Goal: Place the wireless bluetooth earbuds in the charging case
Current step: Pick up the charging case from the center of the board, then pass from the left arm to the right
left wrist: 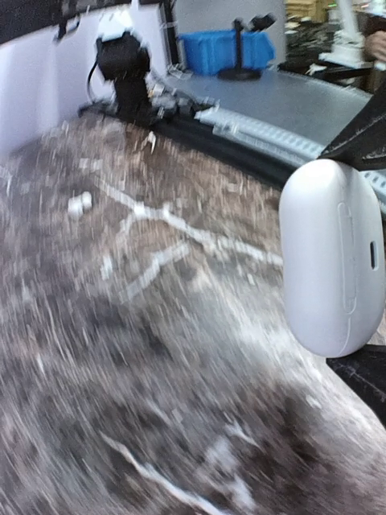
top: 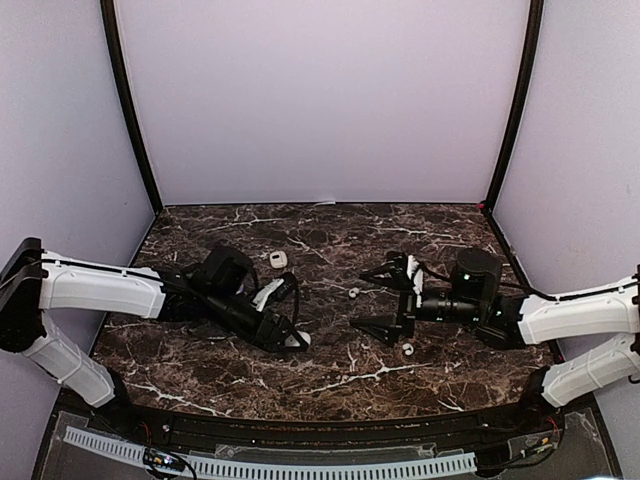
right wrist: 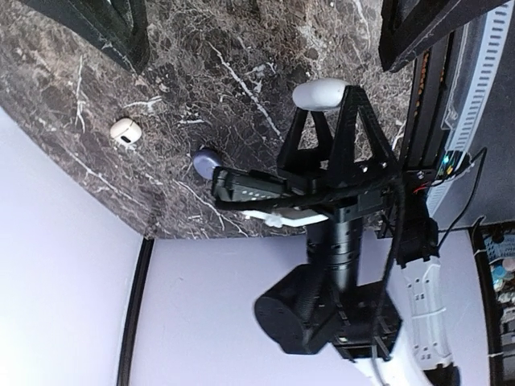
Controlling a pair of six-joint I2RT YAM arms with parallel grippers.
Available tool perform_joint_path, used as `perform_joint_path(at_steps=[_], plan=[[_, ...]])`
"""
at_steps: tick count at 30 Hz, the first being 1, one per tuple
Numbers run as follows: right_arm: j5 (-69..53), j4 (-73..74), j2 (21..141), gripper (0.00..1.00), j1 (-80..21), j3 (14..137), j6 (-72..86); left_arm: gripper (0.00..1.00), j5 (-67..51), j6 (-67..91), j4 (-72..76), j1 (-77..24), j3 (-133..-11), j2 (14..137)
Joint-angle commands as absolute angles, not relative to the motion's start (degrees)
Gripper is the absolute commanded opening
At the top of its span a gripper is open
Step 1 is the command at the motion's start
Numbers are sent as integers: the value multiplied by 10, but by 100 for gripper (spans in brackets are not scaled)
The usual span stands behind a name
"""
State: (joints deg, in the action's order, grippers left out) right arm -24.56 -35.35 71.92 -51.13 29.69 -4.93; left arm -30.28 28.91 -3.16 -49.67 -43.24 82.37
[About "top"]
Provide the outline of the white charging case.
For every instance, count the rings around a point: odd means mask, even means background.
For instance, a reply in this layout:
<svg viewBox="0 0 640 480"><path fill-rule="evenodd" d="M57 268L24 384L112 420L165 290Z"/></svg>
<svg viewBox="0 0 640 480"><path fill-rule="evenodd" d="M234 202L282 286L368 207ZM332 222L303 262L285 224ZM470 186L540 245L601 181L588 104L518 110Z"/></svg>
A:
<svg viewBox="0 0 640 480"><path fill-rule="evenodd" d="M311 337L307 332L295 331L289 335L285 340L285 347L287 349L306 350L311 344Z"/></svg>

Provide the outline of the beige earbud charging case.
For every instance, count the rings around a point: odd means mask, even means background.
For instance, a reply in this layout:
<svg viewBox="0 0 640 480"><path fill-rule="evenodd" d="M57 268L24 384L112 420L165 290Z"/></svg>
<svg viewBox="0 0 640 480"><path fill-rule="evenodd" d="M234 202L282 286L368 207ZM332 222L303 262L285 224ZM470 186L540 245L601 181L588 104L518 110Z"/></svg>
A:
<svg viewBox="0 0 640 480"><path fill-rule="evenodd" d="M269 262L274 269L284 269L288 266L288 257L284 251L273 251L269 254Z"/></svg>

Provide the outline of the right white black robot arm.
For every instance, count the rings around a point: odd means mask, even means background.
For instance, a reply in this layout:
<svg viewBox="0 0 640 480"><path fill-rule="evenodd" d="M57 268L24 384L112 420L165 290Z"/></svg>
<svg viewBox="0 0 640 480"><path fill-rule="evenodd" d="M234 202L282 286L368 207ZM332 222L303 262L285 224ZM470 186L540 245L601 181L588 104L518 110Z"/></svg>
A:
<svg viewBox="0 0 640 480"><path fill-rule="evenodd" d="M534 432L549 412L623 378L639 380L639 277L564 294L535 289L502 295L502 264L479 248L460 250L446 289L427 289L429 269L414 256L390 252L385 262L360 279L399 294L396 314L359 317L352 327L387 346L414 334L418 321L455 323L471 328L485 345L523 349L550 340L609 333L611 339L564 363L532 373L510 424L521 434Z"/></svg>

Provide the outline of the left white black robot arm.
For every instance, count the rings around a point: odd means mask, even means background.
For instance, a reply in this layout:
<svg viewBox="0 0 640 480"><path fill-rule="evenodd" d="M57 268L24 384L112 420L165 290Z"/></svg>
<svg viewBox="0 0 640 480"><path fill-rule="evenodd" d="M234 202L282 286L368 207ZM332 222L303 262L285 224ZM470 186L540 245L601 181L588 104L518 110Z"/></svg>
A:
<svg viewBox="0 0 640 480"><path fill-rule="evenodd" d="M80 261L25 238L1 270L1 348L31 359L57 383L81 396L120 436L141 427L140 412L119 393L114 375L91 360L52 321L52 309L121 313L167 322L211 320L266 352L305 351L308 333L271 305L297 297L296 277L283 273L266 286L252 260L235 248L218 248L180 272L125 268Z"/></svg>

